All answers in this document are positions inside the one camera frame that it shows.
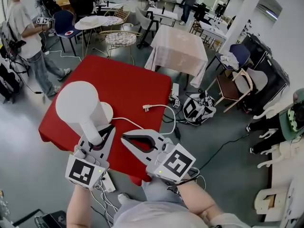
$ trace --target black backpack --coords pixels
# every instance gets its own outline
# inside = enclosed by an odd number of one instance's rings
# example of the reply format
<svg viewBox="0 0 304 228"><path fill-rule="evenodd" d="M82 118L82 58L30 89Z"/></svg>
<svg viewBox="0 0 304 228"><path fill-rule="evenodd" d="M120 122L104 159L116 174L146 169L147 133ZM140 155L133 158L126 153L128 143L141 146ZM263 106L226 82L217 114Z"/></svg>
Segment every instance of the black backpack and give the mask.
<svg viewBox="0 0 304 228"><path fill-rule="evenodd" d="M61 7L56 3L56 0L40 0L40 5L44 10L48 11L50 17L61 11Z"/></svg>

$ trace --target blue chair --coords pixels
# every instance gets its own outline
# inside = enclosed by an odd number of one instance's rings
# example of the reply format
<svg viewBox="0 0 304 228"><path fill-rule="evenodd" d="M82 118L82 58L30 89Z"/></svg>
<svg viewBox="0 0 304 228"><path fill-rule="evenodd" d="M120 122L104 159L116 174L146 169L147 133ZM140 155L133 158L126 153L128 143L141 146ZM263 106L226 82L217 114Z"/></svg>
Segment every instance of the blue chair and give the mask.
<svg viewBox="0 0 304 228"><path fill-rule="evenodd" d="M248 51L248 49L245 47L244 44L234 44L234 45L231 45L229 51L231 53L233 53L233 55L237 58L239 69L241 69L246 64L246 62L248 61L248 59L250 58L250 52ZM220 53L216 53L215 56L214 56L214 58L212 59L212 61L208 64L206 70L213 63L214 59L217 59L219 61L219 65L218 65L217 69L219 68L219 66L222 65L222 67L224 69L226 69L226 70L234 70L233 67L226 66L225 64L221 63L221 61L220 61L220 57L221 56L222 55Z"/></svg>
<svg viewBox="0 0 304 228"><path fill-rule="evenodd" d="M55 19L55 31L56 34L60 38L61 46L63 49L63 52L65 51L65 48L63 46L63 42L61 38L69 39L71 43L72 50L74 52L74 55L76 56L76 52L72 43L71 38L75 38L75 42L77 44L76 35L82 32L81 30L75 29L75 26L73 25L73 19L74 14L68 10L61 10L54 14L53 18ZM66 36L65 33L72 30L73 33L71 35Z"/></svg>

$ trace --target fluorescent light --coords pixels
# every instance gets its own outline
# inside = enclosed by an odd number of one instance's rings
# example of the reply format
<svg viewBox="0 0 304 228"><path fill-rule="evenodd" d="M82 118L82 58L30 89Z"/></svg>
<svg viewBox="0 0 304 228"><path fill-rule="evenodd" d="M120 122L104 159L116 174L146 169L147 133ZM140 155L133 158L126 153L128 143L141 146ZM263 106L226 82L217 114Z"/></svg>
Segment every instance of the fluorescent light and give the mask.
<svg viewBox="0 0 304 228"><path fill-rule="evenodd" d="M277 20L277 17L273 13L269 12L268 10L266 10L266 13L273 17L275 20Z"/></svg>

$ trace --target brown chair seat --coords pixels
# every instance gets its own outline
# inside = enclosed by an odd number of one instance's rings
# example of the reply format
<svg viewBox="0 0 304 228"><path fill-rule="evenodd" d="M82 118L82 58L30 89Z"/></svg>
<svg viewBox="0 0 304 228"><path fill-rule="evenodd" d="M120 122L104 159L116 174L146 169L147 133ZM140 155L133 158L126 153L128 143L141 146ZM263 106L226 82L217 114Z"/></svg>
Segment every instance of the brown chair seat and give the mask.
<svg viewBox="0 0 304 228"><path fill-rule="evenodd" d="M222 96L229 100L237 101L239 99L238 88L236 84L224 74L217 76L218 85Z"/></svg>

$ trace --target red tablecloth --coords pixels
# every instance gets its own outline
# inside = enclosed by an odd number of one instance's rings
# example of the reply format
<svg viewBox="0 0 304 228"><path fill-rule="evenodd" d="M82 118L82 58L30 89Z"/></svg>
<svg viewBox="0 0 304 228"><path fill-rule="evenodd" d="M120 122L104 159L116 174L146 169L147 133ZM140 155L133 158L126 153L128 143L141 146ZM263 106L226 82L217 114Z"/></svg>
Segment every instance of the red tablecloth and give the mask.
<svg viewBox="0 0 304 228"><path fill-rule="evenodd" d="M145 112L143 105L168 103L171 79L150 70L126 63L89 55L66 80L65 85L74 81L87 81L94 85L99 100L109 103L114 117L125 117L145 129L159 131L163 107L154 107ZM59 149L74 151L80 137L57 115L52 102L44 116L39 133L44 142L52 142ZM147 179L143 165L121 142L123 133L137 129L126 120L113 120L116 133L108 158L110 168L142 180Z"/></svg>

